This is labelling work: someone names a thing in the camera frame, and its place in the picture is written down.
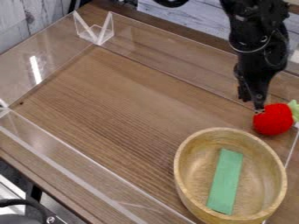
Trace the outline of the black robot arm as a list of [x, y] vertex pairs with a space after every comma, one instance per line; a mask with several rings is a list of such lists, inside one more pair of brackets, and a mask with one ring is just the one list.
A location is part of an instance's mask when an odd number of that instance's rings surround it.
[[269, 82], [288, 61], [289, 4], [284, 0], [218, 1], [228, 16], [228, 43], [237, 54], [237, 98], [252, 102], [254, 112], [262, 113]]

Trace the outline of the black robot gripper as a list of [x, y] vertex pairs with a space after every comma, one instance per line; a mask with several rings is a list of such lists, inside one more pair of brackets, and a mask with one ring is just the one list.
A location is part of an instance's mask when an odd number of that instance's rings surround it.
[[250, 101], [256, 113], [265, 110], [266, 90], [276, 74], [285, 69], [288, 58], [286, 43], [266, 43], [260, 47], [233, 46], [237, 63], [233, 67], [237, 78], [237, 98]]

